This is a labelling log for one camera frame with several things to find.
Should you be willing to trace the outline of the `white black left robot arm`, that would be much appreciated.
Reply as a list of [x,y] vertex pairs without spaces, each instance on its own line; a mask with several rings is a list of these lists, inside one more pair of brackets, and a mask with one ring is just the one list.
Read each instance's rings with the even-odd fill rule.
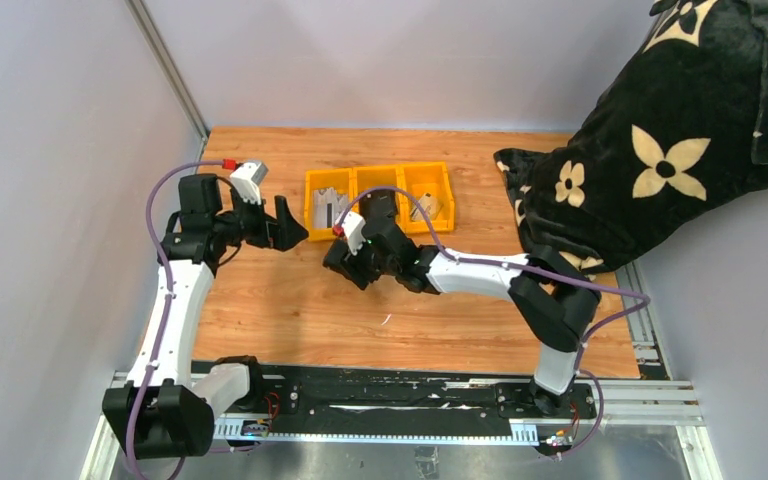
[[[231,188],[225,208],[220,185]],[[217,360],[209,373],[192,378],[192,353],[202,309],[228,249],[243,245],[288,251],[308,232],[285,197],[268,214],[256,199],[258,184],[234,174],[187,175],[178,181],[179,207],[158,250],[158,289],[140,353],[124,386],[108,389],[102,412],[132,461],[203,456],[215,423],[233,404],[257,405],[264,391],[253,356]]]

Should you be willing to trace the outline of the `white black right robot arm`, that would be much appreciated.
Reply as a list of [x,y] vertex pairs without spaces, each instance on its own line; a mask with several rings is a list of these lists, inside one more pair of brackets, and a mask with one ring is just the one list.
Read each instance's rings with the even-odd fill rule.
[[364,290],[381,276],[414,293],[469,293],[511,302],[540,341],[538,366],[520,403],[544,417],[570,406],[569,394],[587,326],[601,300],[556,250],[483,256],[437,244],[418,245],[396,222],[397,188],[360,194],[359,212],[334,226],[337,238],[324,267]]

